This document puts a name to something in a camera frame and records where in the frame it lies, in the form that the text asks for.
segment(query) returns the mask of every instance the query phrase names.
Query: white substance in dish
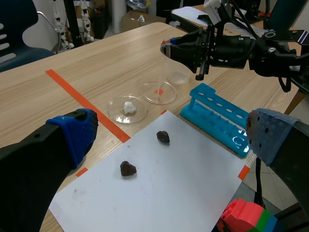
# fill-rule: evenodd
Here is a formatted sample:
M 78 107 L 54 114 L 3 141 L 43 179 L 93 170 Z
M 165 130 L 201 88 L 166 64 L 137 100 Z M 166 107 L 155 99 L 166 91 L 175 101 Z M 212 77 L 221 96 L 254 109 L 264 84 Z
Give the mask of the white substance in dish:
M 132 102 L 127 101 L 124 104 L 124 112 L 125 114 L 133 114 L 136 112 L 136 106 Z

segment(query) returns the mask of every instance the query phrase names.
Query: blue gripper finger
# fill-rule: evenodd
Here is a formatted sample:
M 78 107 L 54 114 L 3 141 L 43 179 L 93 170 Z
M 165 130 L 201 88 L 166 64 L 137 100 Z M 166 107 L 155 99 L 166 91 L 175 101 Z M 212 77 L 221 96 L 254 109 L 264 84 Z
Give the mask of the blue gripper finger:
M 46 123 L 62 128 L 73 161 L 73 169 L 76 169 L 96 139 L 97 113 L 90 109 L 78 109 L 49 119 Z

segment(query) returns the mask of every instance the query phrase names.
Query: chair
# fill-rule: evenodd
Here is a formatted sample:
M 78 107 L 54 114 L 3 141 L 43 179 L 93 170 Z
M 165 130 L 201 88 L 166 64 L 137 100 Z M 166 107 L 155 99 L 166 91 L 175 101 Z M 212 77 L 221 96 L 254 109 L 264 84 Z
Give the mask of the chair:
M 38 14 L 47 20 L 43 13 L 36 11 L 32 0 L 1 1 L 0 46 L 5 48 L 0 50 L 0 58 L 15 57 L 0 62 L 0 72 L 54 55 L 43 48 L 29 47 L 23 41 L 24 31 L 38 22 Z

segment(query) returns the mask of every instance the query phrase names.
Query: petri dish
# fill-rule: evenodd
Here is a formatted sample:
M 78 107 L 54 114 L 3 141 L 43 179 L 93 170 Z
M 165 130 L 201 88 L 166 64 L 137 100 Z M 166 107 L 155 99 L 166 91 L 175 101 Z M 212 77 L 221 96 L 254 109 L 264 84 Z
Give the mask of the petri dish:
M 157 81 L 147 82 L 141 88 L 143 97 L 153 104 L 168 104 L 173 102 L 177 97 L 176 88 L 168 82 L 163 81 L 159 92 L 157 90 Z
M 135 105 L 136 111 L 132 114 L 125 114 L 125 102 L 131 102 Z M 147 115 L 147 105 L 143 100 L 134 96 L 123 96 L 115 98 L 107 103 L 107 114 L 113 121 L 122 124 L 132 124 L 142 121 Z

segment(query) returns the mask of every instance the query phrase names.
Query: wooden table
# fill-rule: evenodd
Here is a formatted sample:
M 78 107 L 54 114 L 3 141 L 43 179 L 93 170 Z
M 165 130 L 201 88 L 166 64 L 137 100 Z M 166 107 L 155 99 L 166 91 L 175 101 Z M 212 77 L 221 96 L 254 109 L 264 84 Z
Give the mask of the wooden table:
M 21 141 L 49 118 L 81 108 L 45 73 L 46 70 L 55 70 L 106 114 L 108 100 L 125 94 L 142 97 L 142 84 L 157 79 L 161 73 L 162 55 L 159 48 L 162 39 L 184 34 L 169 25 L 153 23 L 0 73 L 0 147 Z M 192 74 L 187 84 L 178 87 L 179 94 L 173 103 L 149 103 L 148 115 L 143 121 L 118 126 L 133 136 L 158 118 L 164 110 L 179 115 L 190 101 L 190 90 L 201 83 L 194 76 Z M 244 70 L 211 67 L 204 83 L 216 89 L 221 97 L 248 112 L 256 108 L 284 112 L 297 92 L 297 88 L 292 86 L 291 92 L 284 93 L 277 78 L 258 76 L 249 70 L 248 65 Z M 93 167 L 120 144 L 112 133 L 99 124 L 97 139 L 84 163 L 66 178 L 60 189 L 76 179 L 78 171 L 84 167 Z M 254 154 L 250 154 L 245 162 L 250 166 L 253 160 Z M 61 231 L 50 211 L 45 216 L 41 231 Z

